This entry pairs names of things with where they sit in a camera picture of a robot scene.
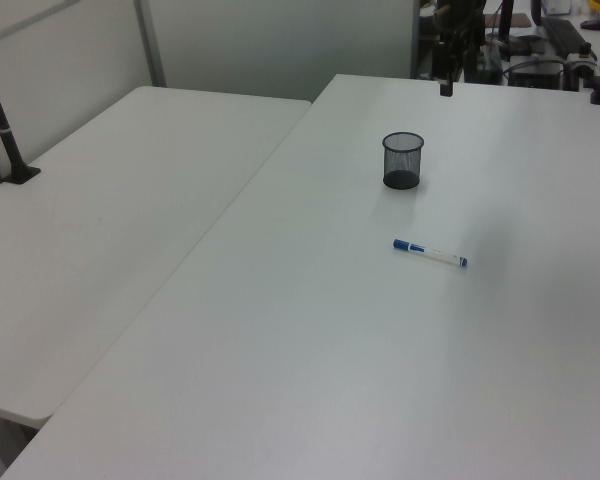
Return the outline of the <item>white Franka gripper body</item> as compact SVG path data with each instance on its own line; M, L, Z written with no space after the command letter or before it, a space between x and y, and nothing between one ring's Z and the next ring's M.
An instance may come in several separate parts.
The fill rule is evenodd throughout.
M433 47L433 78L438 81L457 81L463 70L463 57L468 49L467 29L444 31Z

